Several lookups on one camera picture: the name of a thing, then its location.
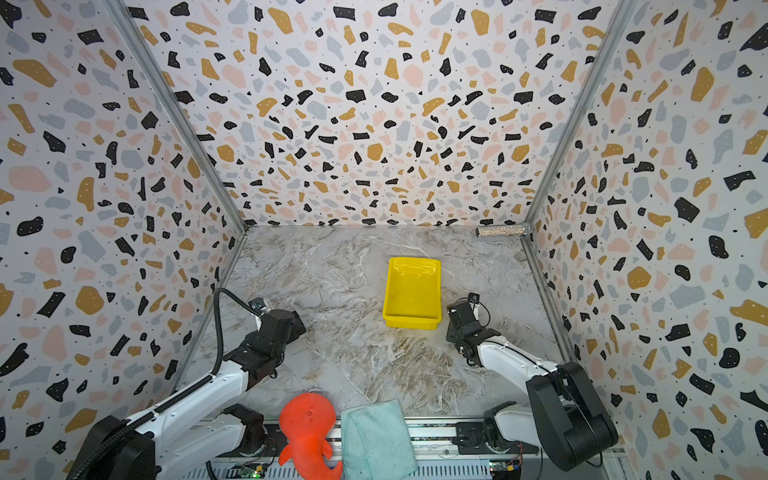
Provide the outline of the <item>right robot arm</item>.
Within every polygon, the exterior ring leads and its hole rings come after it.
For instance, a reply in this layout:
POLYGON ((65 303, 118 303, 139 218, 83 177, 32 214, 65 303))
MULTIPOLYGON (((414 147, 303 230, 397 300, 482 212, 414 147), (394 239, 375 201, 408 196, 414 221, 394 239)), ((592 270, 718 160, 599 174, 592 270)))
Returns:
POLYGON ((562 471, 616 445, 617 429, 584 368, 546 361, 513 345, 476 318, 480 304, 462 299, 447 307, 446 340, 469 366, 495 372, 525 391, 528 403, 508 401, 486 411, 480 424, 459 425, 455 444, 499 452, 536 446, 562 471))

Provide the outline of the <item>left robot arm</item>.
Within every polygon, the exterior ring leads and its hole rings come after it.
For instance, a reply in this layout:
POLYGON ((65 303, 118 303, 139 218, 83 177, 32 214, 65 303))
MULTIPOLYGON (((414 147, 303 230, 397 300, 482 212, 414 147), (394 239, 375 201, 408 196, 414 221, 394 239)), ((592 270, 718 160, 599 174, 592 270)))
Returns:
POLYGON ((225 453, 260 452, 267 442, 264 417, 235 400, 276 377, 287 345, 306 331, 295 311, 271 310, 260 320, 217 372, 125 419, 97 422, 69 478, 176 479, 225 453))

